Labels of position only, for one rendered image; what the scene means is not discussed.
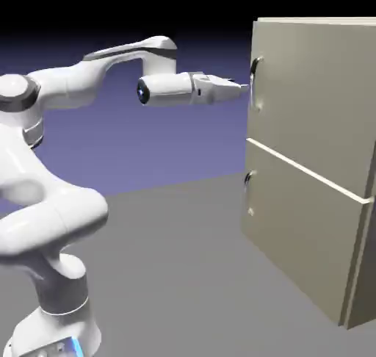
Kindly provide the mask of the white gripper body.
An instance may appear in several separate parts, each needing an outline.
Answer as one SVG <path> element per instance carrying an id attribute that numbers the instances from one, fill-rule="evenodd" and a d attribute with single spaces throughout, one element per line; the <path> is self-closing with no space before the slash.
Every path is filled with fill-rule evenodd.
<path id="1" fill-rule="evenodd" d="M 210 75 L 209 80 L 212 102 L 230 101 L 241 96 L 241 85 L 233 79 Z"/>

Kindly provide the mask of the beige cabinet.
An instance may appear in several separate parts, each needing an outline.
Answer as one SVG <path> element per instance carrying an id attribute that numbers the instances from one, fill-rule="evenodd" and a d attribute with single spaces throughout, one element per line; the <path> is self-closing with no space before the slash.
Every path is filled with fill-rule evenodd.
<path id="1" fill-rule="evenodd" d="M 282 20 L 298 20 L 298 21 L 367 21 L 376 22 L 376 17 L 320 17 L 320 18 L 259 18 L 260 19 L 282 19 Z M 253 61 L 251 51 L 252 42 L 250 48 L 250 65 Z M 253 138 L 246 134 L 247 140 Z M 271 149 L 271 147 L 262 144 L 271 151 L 280 154 L 279 152 Z M 292 164 L 297 164 L 301 169 L 307 173 L 317 176 L 321 179 L 329 181 L 331 184 L 335 184 L 332 181 L 320 176 L 307 167 L 302 166 L 300 163 L 290 159 L 283 154 L 280 154 L 283 159 L 287 159 Z M 373 200 L 372 210 L 369 212 L 368 220 L 364 226 L 364 231 L 361 235 L 361 241 L 359 246 L 358 258 L 355 265 L 354 277 L 352 280 L 352 290 L 350 293 L 350 304 L 347 309 L 347 315 L 343 325 L 339 325 L 344 328 L 354 328 L 359 325 L 363 325 L 366 322 L 376 320 L 376 191 L 370 197 Z"/>

